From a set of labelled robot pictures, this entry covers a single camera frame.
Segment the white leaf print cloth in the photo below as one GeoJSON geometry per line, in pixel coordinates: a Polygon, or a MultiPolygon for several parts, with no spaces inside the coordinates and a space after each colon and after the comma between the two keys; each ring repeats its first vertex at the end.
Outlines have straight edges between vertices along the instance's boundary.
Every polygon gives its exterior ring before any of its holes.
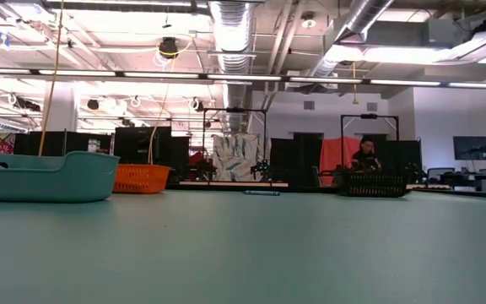
{"type": "Polygon", "coordinates": [[[213,136],[213,166],[216,182],[259,182],[262,174],[251,168],[270,158],[271,141],[261,134],[237,133],[213,136]]]}

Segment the small background robot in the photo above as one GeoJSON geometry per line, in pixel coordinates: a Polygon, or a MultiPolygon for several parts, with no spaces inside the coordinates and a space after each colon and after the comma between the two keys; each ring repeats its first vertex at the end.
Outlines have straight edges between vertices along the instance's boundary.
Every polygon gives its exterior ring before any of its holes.
{"type": "Polygon", "coordinates": [[[251,167],[251,174],[255,180],[265,182],[269,180],[270,164],[268,160],[260,160],[251,167]]]}

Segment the wooden table board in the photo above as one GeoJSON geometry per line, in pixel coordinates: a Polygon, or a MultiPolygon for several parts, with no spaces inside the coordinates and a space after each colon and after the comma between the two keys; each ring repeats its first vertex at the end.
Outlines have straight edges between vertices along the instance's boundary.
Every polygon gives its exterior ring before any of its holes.
{"type": "Polygon", "coordinates": [[[207,182],[207,181],[184,181],[180,186],[193,187],[289,187],[287,182],[207,182]]]}

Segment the black partition panel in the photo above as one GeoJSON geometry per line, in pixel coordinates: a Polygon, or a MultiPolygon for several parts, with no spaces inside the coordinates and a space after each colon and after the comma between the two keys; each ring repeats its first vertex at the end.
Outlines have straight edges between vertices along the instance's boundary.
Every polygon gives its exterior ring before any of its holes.
{"type": "Polygon", "coordinates": [[[296,134],[292,139],[272,138],[269,173],[274,181],[290,187],[318,187],[322,139],[313,134],[296,134]]]}
{"type": "Polygon", "coordinates": [[[408,179],[408,184],[421,181],[423,165],[419,141],[380,141],[375,145],[375,154],[382,171],[403,175],[408,179]]]}
{"type": "Polygon", "coordinates": [[[175,170],[189,164],[189,137],[176,137],[171,127],[117,128],[114,155],[120,164],[147,165],[149,156],[154,165],[175,170]]]}
{"type": "MultiPolygon", "coordinates": [[[[15,138],[15,155],[38,155],[42,132],[18,133],[15,138]]],[[[70,131],[46,132],[43,156],[64,156],[73,151],[99,152],[107,154],[111,149],[111,136],[70,131]]]]}

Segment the long light bar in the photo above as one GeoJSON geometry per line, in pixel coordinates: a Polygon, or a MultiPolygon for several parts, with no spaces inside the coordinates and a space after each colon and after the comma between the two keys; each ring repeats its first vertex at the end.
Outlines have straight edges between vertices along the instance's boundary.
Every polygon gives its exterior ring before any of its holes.
{"type": "Polygon", "coordinates": [[[354,84],[369,86],[406,86],[431,87],[444,89],[486,90],[485,82],[446,82],[433,80],[406,79],[361,79],[361,78],[318,78],[288,75],[249,75],[227,73],[177,73],[177,72],[128,72],[103,70],[54,70],[0,68],[0,78],[45,79],[55,76],[57,79],[83,81],[128,81],[128,82],[214,82],[224,81],[229,84],[291,83],[291,84],[354,84]]]}

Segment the orange red cloth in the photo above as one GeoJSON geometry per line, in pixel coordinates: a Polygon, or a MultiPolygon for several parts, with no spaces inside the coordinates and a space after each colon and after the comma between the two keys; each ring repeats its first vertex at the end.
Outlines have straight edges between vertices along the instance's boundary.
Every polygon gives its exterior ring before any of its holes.
{"type": "Polygon", "coordinates": [[[324,186],[334,186],[334,177],[332,173],[340,169],[348,169],[354,171],[351,167],[351,159],[355,152],[359,150],[359,143],[361,139],[345,137],[344,139],[344,157],[346,167],[340,166],[341,162],[341,139],[324,139],[321,147],[321,158],[319,172],[321,173],[320,179],[324,186]]]}

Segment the teal table mat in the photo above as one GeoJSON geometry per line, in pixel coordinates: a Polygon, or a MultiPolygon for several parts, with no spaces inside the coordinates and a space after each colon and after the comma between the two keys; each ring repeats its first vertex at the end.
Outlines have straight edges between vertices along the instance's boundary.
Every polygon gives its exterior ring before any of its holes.
{"type": "Polygon", "coordinates": [[[0,304],[486,304],[486,199],[0,203],[0,304]]]}

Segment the orange plastic basket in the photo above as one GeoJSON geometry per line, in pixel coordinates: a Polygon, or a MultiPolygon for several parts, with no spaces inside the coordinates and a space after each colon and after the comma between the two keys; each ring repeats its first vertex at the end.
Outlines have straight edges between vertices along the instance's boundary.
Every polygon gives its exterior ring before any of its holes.
{"type": "Polygon", "coordinates": [[[155,194],[165,190],[170,168],[159,165],[124,165],[116,170],[113,193],[155,194]]]}

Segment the person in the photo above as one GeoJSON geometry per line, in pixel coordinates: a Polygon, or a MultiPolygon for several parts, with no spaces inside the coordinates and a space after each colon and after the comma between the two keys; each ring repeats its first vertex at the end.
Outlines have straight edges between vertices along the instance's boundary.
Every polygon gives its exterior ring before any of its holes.
{"type": "Polygon", "coordinates": [[[379,171],[381,163],[375,155],[375,145],[371,137],[365,136],[360,140],[359,150],[351,159],[351,167],[355,171],[379,171]]]}

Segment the black plastic basket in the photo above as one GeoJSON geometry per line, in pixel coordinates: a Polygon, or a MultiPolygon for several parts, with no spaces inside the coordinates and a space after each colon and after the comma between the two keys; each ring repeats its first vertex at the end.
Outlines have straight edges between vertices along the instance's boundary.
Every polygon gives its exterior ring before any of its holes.
{"type": "Polygon", "coordinates": [[[348,197],[400,198],[409,192],[405,176],[377,171],[336,173],[334,185],[338,194],[348,197]]]}

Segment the clear plastic container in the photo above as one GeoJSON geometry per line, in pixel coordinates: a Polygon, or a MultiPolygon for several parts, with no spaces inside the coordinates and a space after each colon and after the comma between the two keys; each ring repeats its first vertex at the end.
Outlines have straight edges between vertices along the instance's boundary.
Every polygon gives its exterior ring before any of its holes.
{"type": "Polygon", "coordinates": [[[0,154],[0,202],[87,203],[109,198],[119,158],[86,151],[64,156],[0,154]]]}

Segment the desk with equipment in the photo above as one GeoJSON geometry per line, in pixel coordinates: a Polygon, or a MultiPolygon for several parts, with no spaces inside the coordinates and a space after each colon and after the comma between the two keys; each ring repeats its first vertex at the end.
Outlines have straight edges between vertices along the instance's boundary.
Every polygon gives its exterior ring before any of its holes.
{"type": "Polygon", "coordinates": [[[460,171],[445,167],[431,168],[427,171],[424,187],[440,190],[456,190],[460,187],[486,193],[486,168],[478,171],[469,171],[467,167],[460,171]]]}

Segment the black stand frame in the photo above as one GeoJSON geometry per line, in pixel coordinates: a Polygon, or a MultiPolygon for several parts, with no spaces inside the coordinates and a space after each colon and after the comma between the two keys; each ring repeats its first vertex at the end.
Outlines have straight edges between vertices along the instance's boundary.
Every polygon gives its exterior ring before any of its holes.
{"type": "MultiPolygon", "coordinates": [[[[210,124],[213,122],[217,122],[220,125],[227,125],[226,122],[226,113],[232,115],[241,115],[247,118],[246,121],[246,130],[242,133],[249,133],[249,134],[261,134],[265,139],[269,138],[267,136],[267,112],[264,110],[259,109],[245,109],[239,107],[233,108],[205,108],[202,111],[202,128],[204,130],[210,127],[210,124]]],[[[222,132],[219,136],[221,137],[230,137],[237,133],[232,133],[229,129],[226,132],[222,132]]],[[[209,152],[209,157],[213,161],[213,144],[212,148],[209,152]]],[[[216,168],[213,166],[214,173],[213,173],[213,180],[214,175],[216,172],[216,168]]]]}
{"type": "Polygon", "coordinates": [[[341,162],[340,166],[346,167],[345,157],[344,157],[344,131],[349,126],[352,121],[355,119],[363,119],[363,120],[377,120],[381,119],[386,122],[395,132],[396,132],[396,141],[400,140],[400,119],[399,116],[392,116],[392,115],[378,115],[373,113],[365,113],[365,114],[342,114],[340,116],[340,139],[341,139],[341,162]]]}

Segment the silver ventilation duct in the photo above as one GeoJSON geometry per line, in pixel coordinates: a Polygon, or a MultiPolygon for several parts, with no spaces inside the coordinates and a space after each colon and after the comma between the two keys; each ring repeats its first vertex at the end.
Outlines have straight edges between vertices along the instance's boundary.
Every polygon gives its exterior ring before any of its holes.
{"type": "Polygon", "coordinates": [[[366,42],[370,27],[395,0],[353,0],[349,11],[333,19],[322,37],[323,52],[309,77],[328,77],[342,62],[357,62],[360,47],[366,42]]]}
{"type": "MultiPolygon", "coordinates": [[[[218,56],[219,71],[227,74],[248,74],[251,58],[244,53],[250,51],[254,4],[229,1],[208,3],[213,17],[215,49],[224,55],[218,56]]],[[[223,84],[224,107],[246,107],[247,86],[223,84]]],[[[246,130],[247,118],[226,113],[227,127],[232,133],[246,130]]]]}

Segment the dark wall monitor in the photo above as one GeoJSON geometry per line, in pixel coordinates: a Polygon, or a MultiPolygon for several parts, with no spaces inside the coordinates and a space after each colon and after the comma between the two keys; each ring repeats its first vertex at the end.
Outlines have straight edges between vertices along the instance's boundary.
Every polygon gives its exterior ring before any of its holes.
{"type": "Polygon", "coordinates": [[[455,160],[486,160],[486,136],[454,136],[455,160]]]}

